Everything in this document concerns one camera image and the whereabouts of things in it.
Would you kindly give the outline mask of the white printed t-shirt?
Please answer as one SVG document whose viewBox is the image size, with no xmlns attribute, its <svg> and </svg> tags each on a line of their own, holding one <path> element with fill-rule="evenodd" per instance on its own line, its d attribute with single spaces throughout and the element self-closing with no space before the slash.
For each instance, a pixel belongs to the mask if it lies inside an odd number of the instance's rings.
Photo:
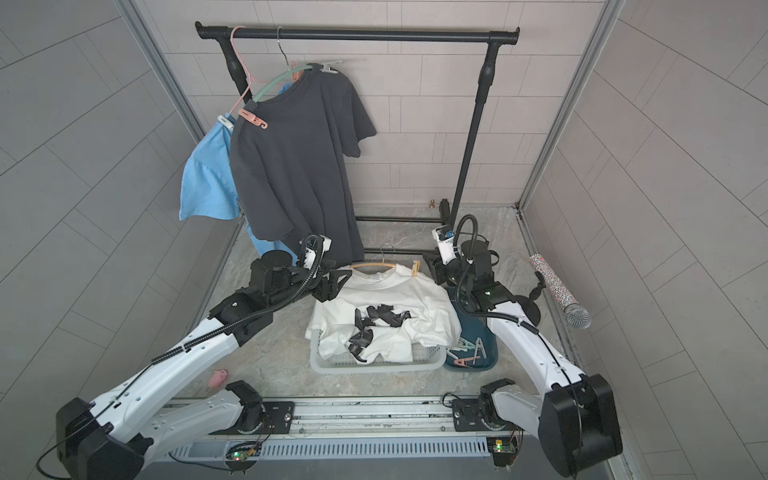
<svg viewBox="0 0 768 480">
<path fill-rule="evenodd" d="M 316 301 L 305 337 L 321 359 L 349 354 L 358 365 L 413 361 L 413 347 L 452 348 L 462 327 L 445 288 L 397 265 L 376 273 L 345 271 L 332 300 Z"/>
</svg>

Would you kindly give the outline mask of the orange wire hanger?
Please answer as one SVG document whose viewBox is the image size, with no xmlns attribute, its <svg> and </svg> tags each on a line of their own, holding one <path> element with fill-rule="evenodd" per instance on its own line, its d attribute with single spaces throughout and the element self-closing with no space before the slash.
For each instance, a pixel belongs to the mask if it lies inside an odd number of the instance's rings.
<svg viewBox="0 0 768 480">
<path fill-rule="evenodd" d="M 365 261 L 352 263 L 349 265 L 349 267 L 353 270 L 359 270 L 362 268 L 393 269 L 397 266 L 396 263 L 387 261 L 388 249 L 386 248 L 385 245 L 380 246 L 378 249 L 367 249 L 366 252 L 371 254 L 377 253 L 378 258 L 376 260 L 371 258 Z"/>
</svg>

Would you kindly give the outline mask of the dark garment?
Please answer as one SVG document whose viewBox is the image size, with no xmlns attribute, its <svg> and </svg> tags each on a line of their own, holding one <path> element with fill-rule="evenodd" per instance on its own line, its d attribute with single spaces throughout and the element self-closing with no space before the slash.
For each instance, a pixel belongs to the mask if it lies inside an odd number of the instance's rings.
<svg viewBox="0 0 768 480">
<path fill-rule="evenodd" d="M 342 73 L 305 71 L 285 92 L 244 107 L 268 123 L 238 118 L 229 164 L 239 204 L 256 239 L 299 253 L 310 234 L 329 237 L 326 258 L 339 264 L 364 256 L 346 171 L 376 128 Z"/>
</svg>

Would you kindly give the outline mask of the light blue printed t-shirt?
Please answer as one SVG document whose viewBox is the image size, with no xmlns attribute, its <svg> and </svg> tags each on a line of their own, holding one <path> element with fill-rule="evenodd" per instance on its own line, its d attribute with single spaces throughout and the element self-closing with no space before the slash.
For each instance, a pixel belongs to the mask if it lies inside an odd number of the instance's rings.
<svg viewBox="0 0 768 480">
<path fill-rule="evenodd" d="M 235 126 L 233 113 L 229 111 L 224 115 Z M 217 220 L 243 216 L 229 164 L 232 133 L 216 121 L 187 159 L 181 179 L 181 221 L 191 216 Z"/>
</svg>

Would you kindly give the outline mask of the salmon pink clothespin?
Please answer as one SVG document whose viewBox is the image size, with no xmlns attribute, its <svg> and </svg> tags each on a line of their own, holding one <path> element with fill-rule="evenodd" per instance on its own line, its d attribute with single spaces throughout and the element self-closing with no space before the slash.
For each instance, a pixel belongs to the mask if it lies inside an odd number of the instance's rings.
<svg viewBox="0 0 768 480">
<path fill-rule="evenodd" d="M 262 130 L 266 130 L 268 128 L 268 123 L 265 120 L 261 119 L 255 113 L 245 108 L 238 110 L 238 117 L 243 121 L 248 122 Z"/>
</svg>

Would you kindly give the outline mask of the white clothespin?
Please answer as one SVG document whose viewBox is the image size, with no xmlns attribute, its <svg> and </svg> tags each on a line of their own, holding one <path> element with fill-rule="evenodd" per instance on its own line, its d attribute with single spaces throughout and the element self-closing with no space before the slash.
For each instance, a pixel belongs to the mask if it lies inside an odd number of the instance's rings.
<svg viewBox="0 0 768 480">
<path fill-rule="evenodd" d="M 217 122 L 218 122 L 219 124 L 221 124 L 221 125 L 222 125 L 224 128 L 226 128 L 227 130 L 229 130 L 230 132 L 232 132 L 232 131 L 234 130 L 234 123 L 233 123 L 233 122 L 231 121 L 231 119 L 230 119 L 228 116 L 226 116 L 226 115 L 224 115 L 224 116 L 222 116 L 222 115 L 219 115 L 219 116 L 217 117 Z"/>
</svg>

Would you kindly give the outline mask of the mint green hanger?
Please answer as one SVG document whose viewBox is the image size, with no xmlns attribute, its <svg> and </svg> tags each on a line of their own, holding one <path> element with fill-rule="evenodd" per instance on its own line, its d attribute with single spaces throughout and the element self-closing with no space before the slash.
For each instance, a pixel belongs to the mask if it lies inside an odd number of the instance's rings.
<svg viewBox="0 0 768 480">
<path fill-rule="evenodd" d="M 283 30 L 282 26 L 278 26 L 276 30 L 276 41 L 278 44 L 278 48 L 283 56 L 283 59 L 285 60 L 286 65 L 288 66 L 288 69 L 281 74 L 277 75 L 275 78 L 267 82 L 260 90 L 258 90 L 256 93 L 254 93 L 251 97 L 251 99 L 258 103 L 266 94 L 268 94 L 275 86 L 283 82 L 284 80 L 291 79 L 292 72 L 291 72 L 291 63 L 288 61 L 287 54 L 285 53 L 284 49 L 282 48 L 281 44 L 281 32 Z M 307 70 L 311 70 L 312 66 L 309 64 L 302 64 L 299 65 L 302 66 L 304 69 L 304 72 Z"/>
</svg>

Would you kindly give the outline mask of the grey clothespin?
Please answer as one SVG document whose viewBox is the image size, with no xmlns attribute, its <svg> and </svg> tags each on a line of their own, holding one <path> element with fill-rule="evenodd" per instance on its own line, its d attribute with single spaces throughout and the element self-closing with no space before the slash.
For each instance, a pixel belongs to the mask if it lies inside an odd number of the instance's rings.
<svg viewBox="0 0 768 480">
<path fill-rule="evenodd" d="M 325 62 L 320 62 L 319 67 L 320 67 L 320 71 L 323 73 L 338 74 L 339 73 L 338 67 L 342 64 L 343 64 L 342 60 L 325 61 Z"/>
</svg>

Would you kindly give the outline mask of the pink wire hanger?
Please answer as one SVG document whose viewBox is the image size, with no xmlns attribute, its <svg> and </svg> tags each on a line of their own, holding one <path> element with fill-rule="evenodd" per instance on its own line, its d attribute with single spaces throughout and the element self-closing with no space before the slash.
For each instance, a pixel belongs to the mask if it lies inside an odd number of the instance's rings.
<svg viewBox="0 0 768 480">
<path fill-rule="evenodd" d="M 233 27 L 229 37 L 230 46 L 232 47 L 235 59 L 237 60 L 237 65 L 240 67 L 240 70 L 242 71 L 243 80 L 244 80 L 244 86 L 242 88 L 242 91 L 240 92 L 238 103 L 232 107 L 232 109 L 230 110 L 230 114 L 234 112 L 237 106 L 245 106 L 249 101 L 249 99 L 252 97 L 251 88 L 253 83 L 253 76 L 251 75 L 246 62 L 244 61 L 242 55 L 240 54 L 238 48 L 235 45 L 235 35 L 239 30 L 243 28 L 244 28 L 243 25 L 238 25 Z"/>
</svg>

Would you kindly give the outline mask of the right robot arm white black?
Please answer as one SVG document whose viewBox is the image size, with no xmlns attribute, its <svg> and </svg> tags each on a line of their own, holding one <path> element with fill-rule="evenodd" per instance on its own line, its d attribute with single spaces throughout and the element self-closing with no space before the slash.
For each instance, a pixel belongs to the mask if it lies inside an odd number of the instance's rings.
<svg viewBox="0 0 768 480">
<path fill-rule="evenodd" d="M 494 277 L 498 255 L 478 232 L 477 218 L 467 214 L 469 237 L 461 227 L 433 230 L 437 244 L 424 258 L 434 280 L 448 284 L 459 312 L 484 321 L 488 330 L 517 358 L 536 391 L 529 393 L 509 379 L 492 382 L 477 399 L 480 419 L 490 428 L 512 424 L 539 441 L 544 456 L 563 477 L 575 478 L 624 450 L 612 387 L 600 374 L 587 375 L 540 332 L 536 303 L 544 290 L 559 303 L 577 329 L 591 324 L 546 260 L 530 258 L 538 280 L 528 295 L 515 295 Z"/>
</svg>

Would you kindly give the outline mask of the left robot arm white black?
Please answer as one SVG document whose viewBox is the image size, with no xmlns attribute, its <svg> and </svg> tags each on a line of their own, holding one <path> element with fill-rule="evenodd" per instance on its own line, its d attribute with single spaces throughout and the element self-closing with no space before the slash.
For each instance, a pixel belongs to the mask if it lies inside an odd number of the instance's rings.
<svg viewBox="0 0 768 480">
<path fill-rule="evenodd" d="M 299 263 L 276 250 L 258 260 L 277 281 L 254 280 L 213 308 L 191 333 L 136 375 L 92 401 L 79 397 L 56 414 L 51 447 L 70 479 L 134 479 L 150 463 L 200 437 L 271 426 L 261 395 L 245 381 L 171 413 L 163 408 L 219 360 L 270 326 L 277 311 L 312 294 L 330 300 L 350 276 L 327 258 L 330 238 L 310 234 Z"/>
</svg>

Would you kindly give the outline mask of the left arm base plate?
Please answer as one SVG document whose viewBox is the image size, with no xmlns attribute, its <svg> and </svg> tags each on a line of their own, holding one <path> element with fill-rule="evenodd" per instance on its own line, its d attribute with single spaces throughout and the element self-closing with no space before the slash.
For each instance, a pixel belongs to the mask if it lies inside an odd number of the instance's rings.
<svg viewBox="0 0 768 480">
<path fill-rule="evenodd" d="M 290 431 L 295 403 L 267 401 L 247 405 L 235 424 L 241 435 L 287 434 Z"/>
</svg>

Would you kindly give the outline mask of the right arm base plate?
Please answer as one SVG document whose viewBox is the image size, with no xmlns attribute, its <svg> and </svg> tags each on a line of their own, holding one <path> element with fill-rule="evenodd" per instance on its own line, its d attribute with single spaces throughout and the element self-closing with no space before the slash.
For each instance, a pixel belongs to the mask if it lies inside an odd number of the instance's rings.
<svg viewBox="0 0 768 480">
<path fill-rule="evenodd" d="M 477 399 L 451 397 L 444 401 L 452 412 L 456 432 L 511 432 L 515 425 L 501 420 L 487 420 Z"/>
</svg>

